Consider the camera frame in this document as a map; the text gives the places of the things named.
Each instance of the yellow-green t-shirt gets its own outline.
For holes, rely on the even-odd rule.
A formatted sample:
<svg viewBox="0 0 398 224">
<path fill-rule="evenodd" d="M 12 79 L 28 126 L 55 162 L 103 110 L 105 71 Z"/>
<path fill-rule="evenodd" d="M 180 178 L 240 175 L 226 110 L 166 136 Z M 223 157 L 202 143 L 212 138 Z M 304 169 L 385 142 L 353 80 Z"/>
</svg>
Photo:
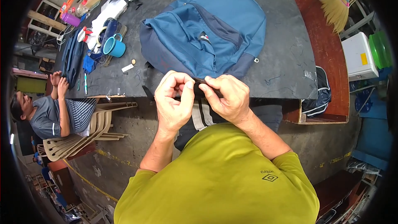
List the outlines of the yellow-green t-shirt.
<svg viewBox="0 0 398 224">
<path fill-rule="evenodd" d="M 296 153 L 273 161 L 230 123 L 197 133 L 162 171 L 137 172 L 115 224 L 315 223 L 319 200 Z"/>
</svg>

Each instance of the white tag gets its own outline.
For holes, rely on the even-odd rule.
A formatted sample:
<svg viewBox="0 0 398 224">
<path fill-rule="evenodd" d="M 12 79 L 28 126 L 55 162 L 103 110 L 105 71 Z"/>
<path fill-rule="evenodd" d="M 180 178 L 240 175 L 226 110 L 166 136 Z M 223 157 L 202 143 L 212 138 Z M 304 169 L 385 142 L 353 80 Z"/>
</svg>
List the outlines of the white tag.
<svg viewBox="0 0 398 224">
<path fill-rule="evenodd" d="M 124 68 L 122 68 L 122 72 L 124 73 L 124 72 L 126 72 L 127 70 L 132 69 L 133 67 L 134 67 L 134 66 L 133 66 L 132 64 L 129 64 L 129 65 L 125 66 Z"/>
</svg>

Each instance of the black bag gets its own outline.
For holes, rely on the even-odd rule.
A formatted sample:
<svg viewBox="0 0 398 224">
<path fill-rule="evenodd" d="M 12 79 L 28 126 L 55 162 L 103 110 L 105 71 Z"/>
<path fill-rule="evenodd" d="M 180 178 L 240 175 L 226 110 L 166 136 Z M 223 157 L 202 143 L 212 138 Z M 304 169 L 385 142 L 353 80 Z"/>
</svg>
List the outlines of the black bag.
<svg viewBox="0 0 398 224">
<path fill-rule="evenodd" d="M 305 113 L 307 118 L 312 118 L 325 112 L 329 102 L 331 102 L 330 86 L 325 70 L 316 66 L 316 77 L 318 79 L 318 99 L 305 99 L 301 102 L 301 113 Z"/>
</svg>

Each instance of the backpack logo patch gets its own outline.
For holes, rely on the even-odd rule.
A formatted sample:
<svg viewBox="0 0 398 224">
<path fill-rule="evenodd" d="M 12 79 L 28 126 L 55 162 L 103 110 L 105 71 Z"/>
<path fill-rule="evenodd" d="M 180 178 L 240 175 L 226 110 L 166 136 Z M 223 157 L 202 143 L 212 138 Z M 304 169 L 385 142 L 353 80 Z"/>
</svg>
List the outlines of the backpack logo patch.
<svg viewBox="0 0 398 224">
<path fill-rule="evenodd" d="M 206 41 L 209 44 L 211 44 L 209 37 L 206 35 L 206 33 L 204 31 L 202 31 L 202 33 L 200 33 L 199 40 L 203 40 L 203 41 Z"/>
</svg>

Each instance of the gray shirt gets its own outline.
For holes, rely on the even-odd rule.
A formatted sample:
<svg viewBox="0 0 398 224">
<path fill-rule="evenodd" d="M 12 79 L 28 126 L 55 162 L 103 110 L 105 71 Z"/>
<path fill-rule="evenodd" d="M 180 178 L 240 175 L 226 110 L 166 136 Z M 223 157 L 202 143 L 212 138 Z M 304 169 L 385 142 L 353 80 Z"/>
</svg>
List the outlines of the gray shirt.
<svg viewBox="0 0 398 224">
<path fill-rule="evenodd" d="M 65 102 L 68 109 L 70 132 L 73 133 L 72 108 L 68 99 L 65 99 Z M 37 136 L 43 140 L 61 137 L 58 100 L 53 100 L 49 95 L 34 101 L 33 107 L 37 107 L 37 110 L 30 120 L 30 125 Z"/>
</svg>

